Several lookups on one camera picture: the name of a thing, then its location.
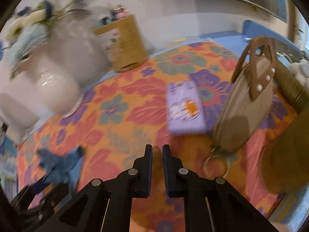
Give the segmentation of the purple tissue packet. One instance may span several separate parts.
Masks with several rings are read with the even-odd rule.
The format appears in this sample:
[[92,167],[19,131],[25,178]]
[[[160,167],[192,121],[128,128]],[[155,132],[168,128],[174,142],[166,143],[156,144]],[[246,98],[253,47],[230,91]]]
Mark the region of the purple tissue packet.
[[193,81],[179,81],[167,85],[166,118],[168,130],[174,136],[206,132],[204,111]]

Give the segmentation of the tissue pack with blue logo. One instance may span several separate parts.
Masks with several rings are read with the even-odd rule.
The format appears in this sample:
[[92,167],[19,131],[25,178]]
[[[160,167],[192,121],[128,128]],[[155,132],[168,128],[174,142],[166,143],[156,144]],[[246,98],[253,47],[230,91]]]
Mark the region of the tissue pack with blue logo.
[[268,220],[298,231],[308,217],[308,199],[308,186],[286,193]]

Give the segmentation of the brown pen holder box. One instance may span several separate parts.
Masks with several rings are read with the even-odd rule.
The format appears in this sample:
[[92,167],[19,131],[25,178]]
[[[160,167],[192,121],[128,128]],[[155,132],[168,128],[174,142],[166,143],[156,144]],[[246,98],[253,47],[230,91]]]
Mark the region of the brown pen holder box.
[[148,61],[135,17],[123,5],[112,6],[94,34],[115,71],[130,71]]

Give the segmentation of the white ceramic vase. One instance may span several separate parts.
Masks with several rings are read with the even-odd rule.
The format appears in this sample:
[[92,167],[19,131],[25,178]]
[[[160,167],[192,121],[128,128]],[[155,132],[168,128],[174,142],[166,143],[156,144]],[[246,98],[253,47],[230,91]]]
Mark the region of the white ceramic vase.
[[64,118],[81,107],[81,89],[110,69],[93,29],[101,11],[73,9],[50,31],[43,25],[30,26],[5,51],[12,79],[24,74],[34,83],[40,102]]

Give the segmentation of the tan small handbag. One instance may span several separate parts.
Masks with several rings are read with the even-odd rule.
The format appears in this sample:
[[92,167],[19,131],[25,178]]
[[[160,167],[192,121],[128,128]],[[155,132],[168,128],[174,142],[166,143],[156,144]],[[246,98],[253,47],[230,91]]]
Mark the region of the tan small handbag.
[[215,156],[240,150],[270,111],[276,60],[272,41],[266,36],[254,37],[241,54],[232,90],[213,128],[212,152],[202,166],[208,179],[214,178],[208,163]]

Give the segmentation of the stack of books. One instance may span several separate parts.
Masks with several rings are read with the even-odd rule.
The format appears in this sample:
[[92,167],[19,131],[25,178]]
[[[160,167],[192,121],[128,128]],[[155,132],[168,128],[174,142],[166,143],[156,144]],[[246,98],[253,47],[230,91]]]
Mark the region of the stack of books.
[[18,193],[17,146],[7,136],[8,125],[1,124],[1,187],[9,201]]

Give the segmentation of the blue cloth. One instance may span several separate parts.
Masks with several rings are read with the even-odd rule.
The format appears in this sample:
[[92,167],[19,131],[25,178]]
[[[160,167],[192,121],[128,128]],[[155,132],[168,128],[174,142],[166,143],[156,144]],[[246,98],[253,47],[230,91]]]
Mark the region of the blue cloth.
[[37,154],[39,166],[46,171],[43,181],[54,185],[67,184],[72,194],[81,174],[85,154],[83,147],[78,146],[63,156],[53,154],[46,148],[38,149]]

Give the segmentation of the floral orange tablecloth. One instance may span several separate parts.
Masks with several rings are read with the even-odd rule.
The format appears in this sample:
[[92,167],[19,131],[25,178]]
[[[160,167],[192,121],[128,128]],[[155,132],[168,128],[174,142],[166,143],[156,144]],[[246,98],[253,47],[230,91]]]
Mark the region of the floral orange tablecloth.
[[153,147],[151,195],[135,199],[131,231],[184,231],[181,199],[169,199],[163,177],[162,146],[168,144],[183,165],[201,177],[225,174],[236,188],[265,217],[282,197],[271,194],[259,180],[259,157],[264,145],[283,132],[296,117],[295,110],[278,89],[273,90],[268,116],[246,145],[226,160],[213,159],[203,171],[210,153],[210,134],[173,137],[166,122],[166,86],[193,81],[211,130],[230,93],[231,77],[238,56],[216,43],[194,43],[151,58],[142,66],[105,80],[85,95],[85,102],[72,117],[49,119],[19,146],[19,186],[44,175],[36,154],[39,148],[63,155],[81,145],[85,157],[79,188],[90,180],[115,178]]

